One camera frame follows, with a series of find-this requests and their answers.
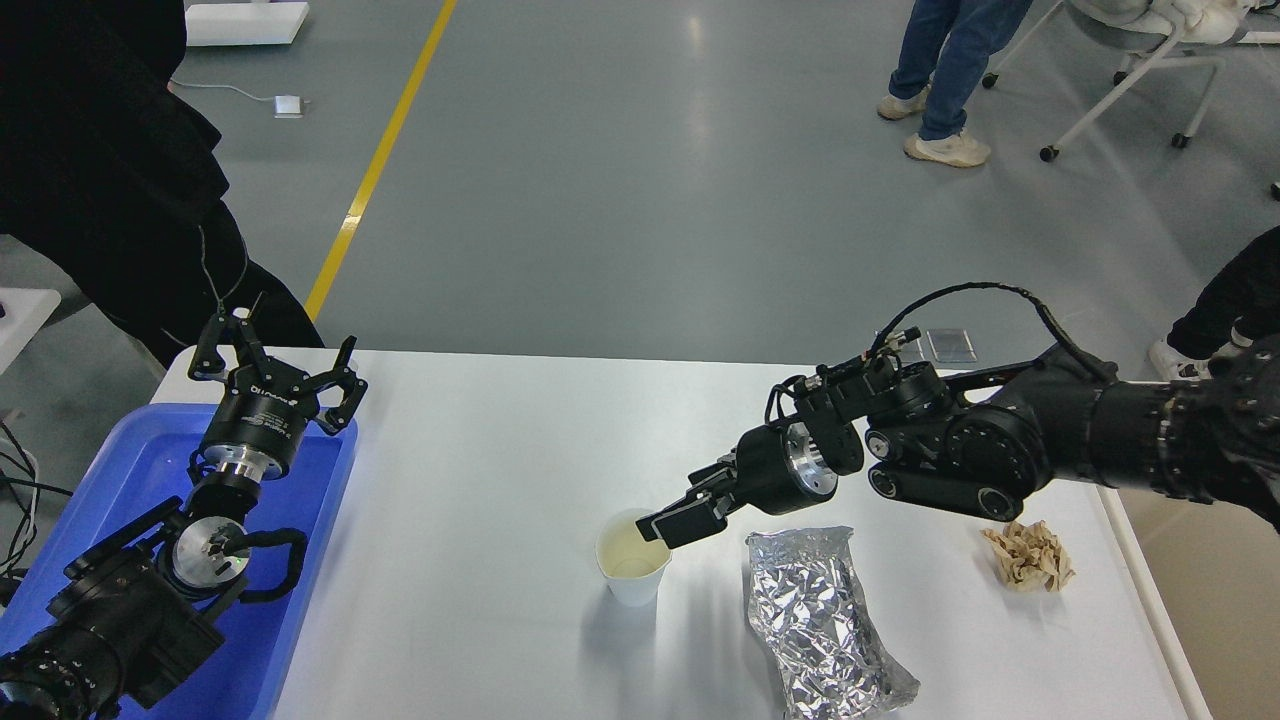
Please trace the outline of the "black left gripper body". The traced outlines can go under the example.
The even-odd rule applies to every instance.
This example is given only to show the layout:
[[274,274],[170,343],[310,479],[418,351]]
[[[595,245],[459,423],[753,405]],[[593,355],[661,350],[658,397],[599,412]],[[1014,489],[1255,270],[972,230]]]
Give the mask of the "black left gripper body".
[[198,456],[219,465],[247,460],[256,480],[274,480],[291,471],[306,425],[317,413],[317,396],[293,395],[308,377],[287,363],[270,360],[264,370],[251,364],[234,369],[204,438]]

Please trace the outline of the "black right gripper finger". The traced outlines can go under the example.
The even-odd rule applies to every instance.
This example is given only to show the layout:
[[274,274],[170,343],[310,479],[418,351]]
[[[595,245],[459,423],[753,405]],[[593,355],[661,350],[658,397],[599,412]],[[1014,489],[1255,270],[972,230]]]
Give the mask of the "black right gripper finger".
[[637,519],[636,528],[646,542],[660,541],[676,550],[719,534],[741,506],[731,493],[691,489],[676,503]]
[[736,455],[735,450],[730,450],[712,465],[690,473],[687,477],[690,488],[686,497],[732,501],[739,484]]

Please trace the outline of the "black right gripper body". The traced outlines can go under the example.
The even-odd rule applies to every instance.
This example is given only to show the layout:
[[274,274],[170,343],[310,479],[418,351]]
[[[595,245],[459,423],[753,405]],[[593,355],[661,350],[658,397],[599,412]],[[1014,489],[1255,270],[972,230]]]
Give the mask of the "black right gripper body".
[[769,515],[794,512],[831,500],[838,486],[801,421],[751,429],[721,460],[731,475],[718,501],[724,516],[744,505]]

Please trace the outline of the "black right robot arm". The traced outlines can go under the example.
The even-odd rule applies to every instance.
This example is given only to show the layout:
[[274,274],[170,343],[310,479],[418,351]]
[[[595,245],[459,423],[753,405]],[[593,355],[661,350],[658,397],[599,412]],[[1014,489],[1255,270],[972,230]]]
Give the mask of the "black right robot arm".
[[764,423],[692,473],[680,501],[639,519],[639,533],[675,550],[745,505],[780,515],[823,503],[840,477],[864,470],[882,497],[995,521],[1069,479],[1224,501],[1277,523],[1276,336],[1216,361],[1207,380],[1123,382],[1042,301],[1033,307],[1053,346],[1030,361],[941,377],[901,360],[919,331],[895,318],[864,354],[781,380]]

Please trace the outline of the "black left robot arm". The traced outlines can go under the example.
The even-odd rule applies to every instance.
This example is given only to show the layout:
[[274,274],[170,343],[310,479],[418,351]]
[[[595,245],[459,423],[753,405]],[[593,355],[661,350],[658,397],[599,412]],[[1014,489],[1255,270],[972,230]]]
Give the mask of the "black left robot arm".
[[269,603],[298,584],[308,537],[248,530],[262,484],[285,477],[310,424],[347,429],[367,383],[348,337],[317,374],[269,355],[252,311],[219,310],[189,361],[224,393],[189,456],[192,489],[170,497],[65,566],[52,623],[3,656],[5,719],[114,719],[129,696],[150,708],[224,643],[233,603]]

